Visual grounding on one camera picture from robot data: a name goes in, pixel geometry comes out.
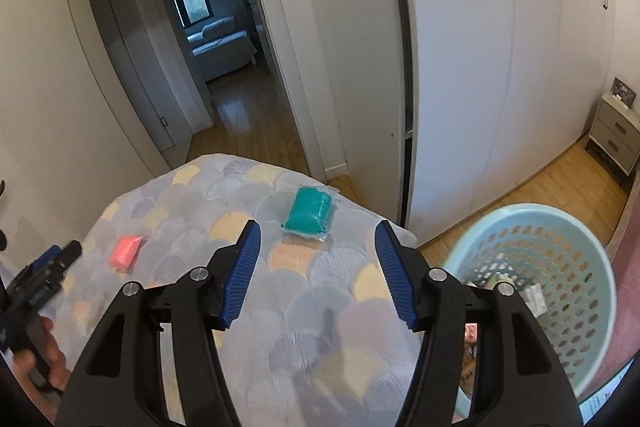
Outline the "person's left hand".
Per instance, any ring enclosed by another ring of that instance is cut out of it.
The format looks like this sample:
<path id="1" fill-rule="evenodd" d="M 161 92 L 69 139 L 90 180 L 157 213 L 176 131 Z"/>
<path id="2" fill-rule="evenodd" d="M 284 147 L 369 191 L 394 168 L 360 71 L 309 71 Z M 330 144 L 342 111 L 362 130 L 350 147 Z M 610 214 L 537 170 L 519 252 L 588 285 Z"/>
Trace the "person's left hand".
<path id="1" fill-rule="evenodd" d="M 67 369 L 66 357 L 53 336 L 54 323 L 48 317 L 43 317 L 42 315 L 40 315 L 39 321 L 39 331 L 43 339 L 39 353 L 47 361 L 47 366 L 49 366 L 49 384 L 59 391 L 64 391 L 70 380 L 70 370 Z M 32 404 L 40 413 L 43 413 L 51 424 L 54 424 L 58 407 L 37 389 L 32 377 L 30 377 L 32 371 L 36 368 L 36 362 L 36 357 L 32 351 L 22 350 L 15 352 L 12 371 L 18 384 L 29 397 L 29 400 L 32 401 Z"/>

